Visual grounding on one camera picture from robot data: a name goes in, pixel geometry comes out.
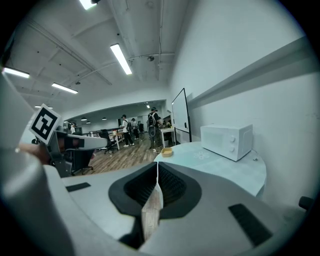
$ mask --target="ceiling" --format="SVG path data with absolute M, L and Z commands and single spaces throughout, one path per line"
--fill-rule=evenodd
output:
M 67 121 L 71 123 L 76 123 L 77 125 L 82 124 L 85 125 L 87 121 L 81 121 L 82 117 L 85 117 L 92 124 L 98 123 L 102 121 L 102 118 L 107 118 L 107 120 L 115 120 L 122 117 L 125 114 L 127 117 L 137 117 L 148 115 L 150 113 L 152 107 L 156 107 L 159 111 L 159 115 L 166 115 L 166 113 L 162 113 L 161 110 L 165 106 L 164 100 L 157 101 L 148 101 L 148 104 L 145 102 L 138 102 L 135 104 L 128 104 L 122 106 L 111 107 L 108 109 L 101 109 L 99 111 L 84 113 L 80 116 L 73 117 L 68 119 Z
M 101 0 L 85 10 L 79 0 L 40 1 L 17 28 L 6 63 L 30 78 L 8 76 L 32 107 L 44 103 L 57 112 L 73 95 L 52 83 L 98 95 L 119 83 L 167 82 L 188 2 Z M 116 43 L 132 75 L 113 55 Z

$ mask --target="hand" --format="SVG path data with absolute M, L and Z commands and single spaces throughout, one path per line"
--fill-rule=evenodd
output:
M 72 144 L 74 147 L 77 147 L 79 144 L 79 139 L 75 138 L 72 141 Z M 59 150 L 60 152 L 64 152 L 65 151 L 65 139 L 64 138 L 59 138 L 58 139 L 58 145 L 59 145 Z M 49 155 L 49 152 L 47 151 L 47 147 L 45 144 L 40 143 L 40 144 L 19 144 L 19 149 L 21 151 L 27 152 L 29 154 L 34 155 L 35 157 L 37 157 L 40 162 L 43 165 L 49 165 L 50 164 L 50 160 L 51 157 Z

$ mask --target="whiteboard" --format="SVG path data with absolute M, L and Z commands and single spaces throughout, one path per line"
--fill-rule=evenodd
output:
M 186 92 L 184 88 L 172 102 L 172 114 L 174 128 L 181 132 L 187 133 L 183 135 L 184 138 L 189 137 L 188 141 L 184 139 L 183 142 L 191 142 L 190 119 L 188 114 Z

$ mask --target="wooden floor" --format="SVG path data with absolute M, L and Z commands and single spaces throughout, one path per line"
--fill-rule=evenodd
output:
M 99 174 L 129 168 L 138 164 L 151 163 L 159 154 L 149 149 L 149 139 L 144 139 L 143 141 L 137 139 L 133 140 L 133 142 L 135 145 L 129 147 L 124 147 L 125 143 L 119 142 L 120 150 L 115 146 L 113 153 L 107 152 L 105 154 L 104 150 L 97 151 L 95 158 L 89 163 L 89 166 L 92 166 L 93 170 L 87 168 L 83 171 L 78 171 L 76 175 L 81 175 L 82 173 L 84 175 Z

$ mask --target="white microwave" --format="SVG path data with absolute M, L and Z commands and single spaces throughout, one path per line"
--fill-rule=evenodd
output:
M 252 149 L 252 124 L 240 127 L 210 124 L 200 130 L 203 148 L 231 160 L 238 161 Z

